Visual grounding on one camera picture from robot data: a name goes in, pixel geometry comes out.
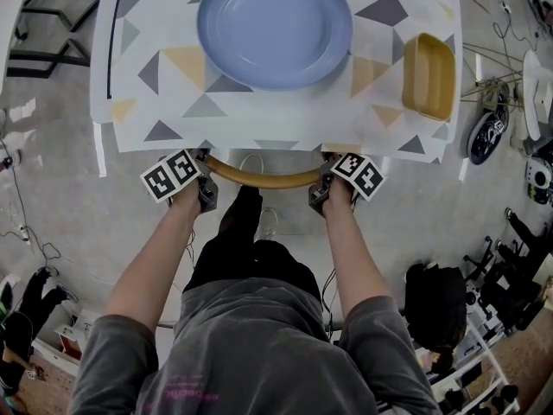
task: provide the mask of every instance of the gray t-shirt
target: gray t-shirt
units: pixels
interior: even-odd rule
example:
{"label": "gray t-shirt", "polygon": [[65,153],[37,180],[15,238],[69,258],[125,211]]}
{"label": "gray t-shirt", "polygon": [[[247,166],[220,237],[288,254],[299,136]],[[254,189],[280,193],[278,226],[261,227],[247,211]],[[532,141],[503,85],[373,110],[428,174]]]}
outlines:
{"label": "gray t-shirt", "polygon": [[353,309],[328,342],[321,304],[283,281],[220,280],[182,295],[167,362],[123,316],[94,324],[70,413],[441,414],[389,297]]}

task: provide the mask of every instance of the yellow triangle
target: yellow triangle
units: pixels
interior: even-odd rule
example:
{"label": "yellow triangle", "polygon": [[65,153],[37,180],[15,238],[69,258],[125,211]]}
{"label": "yellow triangle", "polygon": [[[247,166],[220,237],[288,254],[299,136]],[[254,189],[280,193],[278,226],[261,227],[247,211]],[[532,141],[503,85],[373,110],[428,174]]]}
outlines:
{"label": "yellow triangle", "polygon": [[127,114],[137,101],[134,99],[114,101],[111,103],[111,118],[116,123],[122,123],[126,120]]}
{"label": "yellow triangle", "polygon": [[387,106],[372,105],[372,109],[374,109],[374,111],[380,118],[380,121],[387,128],[389,128],[390,125],[395,122],[401,114],[404,113],[403,111],[399,111],[398,109],[393,109]]}
{"label": "yellow triangle", "polygon": [[352,154],[363,153],[363,147],[356,144],[324,143],[323,147],[326,152],[338,152],[340,154],[345,152],[351,152]]}
{"label": "yellow triangle", "polygon": [[163,53],[204,92],[206,56],[199,46],[164,49]]}
{"label": "yellow triangle", "polygon": [[454,22],[455,21],[455,11],[452,10],[451,8],[449,8],[449,6],[446,6],[443,3],[440,3],[440,6],[442,6],[443,10],[446,11],[446,14],[448,15],[449,21]]}
{"label": "yellow triangle", "polygon": [[386,72],[389,65],[361,57],[353,57],[352,98],[364,91],[374,80]]}

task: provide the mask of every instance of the yellow tray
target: yellow tray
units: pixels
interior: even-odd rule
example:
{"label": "yellow tray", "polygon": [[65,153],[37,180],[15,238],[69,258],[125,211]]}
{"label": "yellow tray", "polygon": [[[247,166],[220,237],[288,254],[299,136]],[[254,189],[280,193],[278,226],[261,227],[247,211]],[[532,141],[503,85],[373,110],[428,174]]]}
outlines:
{"label": "yellow tray", "polygon": [[405,45],[404,94],[406,107],[425,117],[451,117],[455,96],[455,57],[443,41],[420,34]]}

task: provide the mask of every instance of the gray floor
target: gray floor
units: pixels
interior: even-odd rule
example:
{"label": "gray floor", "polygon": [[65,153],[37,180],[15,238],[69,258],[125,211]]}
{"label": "gray floor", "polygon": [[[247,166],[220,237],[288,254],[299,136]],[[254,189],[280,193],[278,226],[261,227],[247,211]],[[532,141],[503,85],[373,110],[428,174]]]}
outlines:
{"label": "gray floor", "polygon": [[[488,15],[471,0],[461,0],[465,42],[502,50],[502,41],[493,33],[493,22],[504,29],[507,20],[499,0],[478,0]],[[505,0],[513,11],[513,27],[520,37],[536,43],[537,25],[526,0]],[[46,0],[65,8],[71,16],[86,3],[78,0]],[[86,45],[92,38],[93,20],[76,36]],[[67,35],[59,21],[48,16],[29,18],[30,37],[25,48],[55,51]],[[509,53],[522,58],[529,45],[506,38]],[[540,41],[538,56],[553,68],[553,43]],[[465,53],[471,68],[475,58]],[[484,77],[501,75],[505,69],[487,59],[482,61]],[[50,80],[11,79],[4,86],[1,105],[17,106],[36,98],[32,118],[9,124],[9,131],[29,132],[12,136],[24,143],[24,162],[17,180],[29,225],[42,242],[52,242],[62,259],[53,264],[61,280],[69,285],[88,308],[101,310],[115,282],[132,260],[165,211],[156,205],[140,182],[139,175],[156,162],[162,152],[118,153],[113,129],[102,126],[107,177],[100,178],[88,116],[88,70],[63,66]],[[474,77],[463,68],[463,88]],[[464,254],[479,255],[483,239],[491,235],[511,241],[503,211],[511,206],[534,231],[551,216],[549,206],[533,203],[525,193],[524,159],[509,147],[509,136],[520,114],[512,114],[510,130],[499,149],[481,167],[470,166],[464,182],[459,180],[467,130],[477,112],[463,104],[456,140],[449,145],[441,165],[392,160],[389,180],[370,204],[360,203],[356,216],[367,245],[397,300],[403,302],[403,276],[417,260],[435,259],[444,265],[463,265]],[[239,162],[247,151],[227,154]],[[289,173],[311,169],[317,156],[304,152],[263,153],[267,172]],[[237,188],[218,179],[219,209],[199,218],[196,224],[196,256],[217,228]],[[0,175],[0,231],[15,230],[22,223],[22,210],[10,174]],[[300,261],[309,265],[323,284],[332,270],[332,259],[323,220],[307,205],[307,190],[266,193],[265,206],[281,218],[278,240]],[[13,236],[0,239],[0,269],[27,278],[41,265],[40,252]],[[192,268],[185,256],[171,291],[164,319],[178,316],[179,293]],[[334,294],[334,287],[327,299]],[[334,303],[340,319],[338,300]]]}

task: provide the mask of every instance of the wooden handle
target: wooden handle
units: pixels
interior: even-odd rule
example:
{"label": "wooden handle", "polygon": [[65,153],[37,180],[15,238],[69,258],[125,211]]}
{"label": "wooden handle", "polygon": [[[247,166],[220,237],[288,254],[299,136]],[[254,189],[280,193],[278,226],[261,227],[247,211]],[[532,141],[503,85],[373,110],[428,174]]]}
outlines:
{"label": "wooden handle", "polygon": [[261,189],[293,189],[301,186],[311,186],[319,181],[320,174],[318,169],[293,174],[290,176],[265,176],[261,174],[252,174],[243,170],[233,168],[224,164],[217,158],[208,156],[204,162],[206,166],[218,176],[226,180]]}

